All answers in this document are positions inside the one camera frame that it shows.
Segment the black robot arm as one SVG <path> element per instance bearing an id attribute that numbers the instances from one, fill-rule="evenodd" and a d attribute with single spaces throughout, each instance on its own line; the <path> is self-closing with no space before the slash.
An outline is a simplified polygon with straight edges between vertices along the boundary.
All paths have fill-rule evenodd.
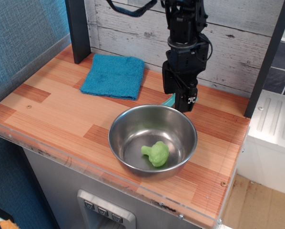
<path id="1" fill-rule="evenodd" d="M 170 36 L 163 63 L 163 88 L 174 94 L 174 107 L 184 113 L 192 110 L 197 99 L 197 76 L 206 69 L 212 44 L 202 34 L 208 18 L 202 0 L 163 0 Z"/>

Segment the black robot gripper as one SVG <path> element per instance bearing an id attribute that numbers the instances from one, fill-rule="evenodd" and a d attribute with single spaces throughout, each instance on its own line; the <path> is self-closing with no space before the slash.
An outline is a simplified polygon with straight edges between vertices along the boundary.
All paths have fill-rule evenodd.
<path id="1" fill-rule="evenodd" d="M 175 93 L 175 109 L 190 112 L 197 100 L 197 76 L 206 69 L 209 39 L 199 33 L 190 43 L 177 43 L 168 38 L 170 50 L 163 63 L 163 89 L 165 94 Z"/>

